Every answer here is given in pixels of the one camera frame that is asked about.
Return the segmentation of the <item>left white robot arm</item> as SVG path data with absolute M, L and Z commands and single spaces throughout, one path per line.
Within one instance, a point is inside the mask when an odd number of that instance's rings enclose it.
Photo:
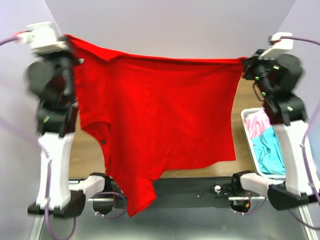
M 110 194 L 110 180 L 104 173 L 94 172 L 69 185 L 70 152 L 78 115 L 73 68 L 81 62 L 72 50 L 40 53 L 39 57 L 41 60 L 27 68 L 29 90 L 39 99 L 36 120 L 42 147 L 39 191 L 27 211 L 76 218 L 88 199 Z

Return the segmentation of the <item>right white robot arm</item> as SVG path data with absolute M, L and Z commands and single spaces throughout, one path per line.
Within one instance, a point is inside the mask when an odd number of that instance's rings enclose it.
M 303 100 L 293 93 L 303 71 L 300 59 L 285 50 L 258 49 L 243 60 L 242 77 L 259 88 L 264 111 L 278 138 L 285 179 L 237 172 L 230 191 L 236 196 L 257 193 L 278 211 L 308 205 L 320 197 L 320 180 L 305 135 L 310 121 Z

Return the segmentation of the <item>red t shirt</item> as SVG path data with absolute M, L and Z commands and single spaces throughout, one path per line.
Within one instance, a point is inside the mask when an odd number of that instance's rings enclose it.
M 81 128 L 99 142 L 129 216 L 156 199 L 153 182 L 165 171 L 235 160 L 242 58 L 143 56 L 68 38 L 84 60 L 73 70 Z

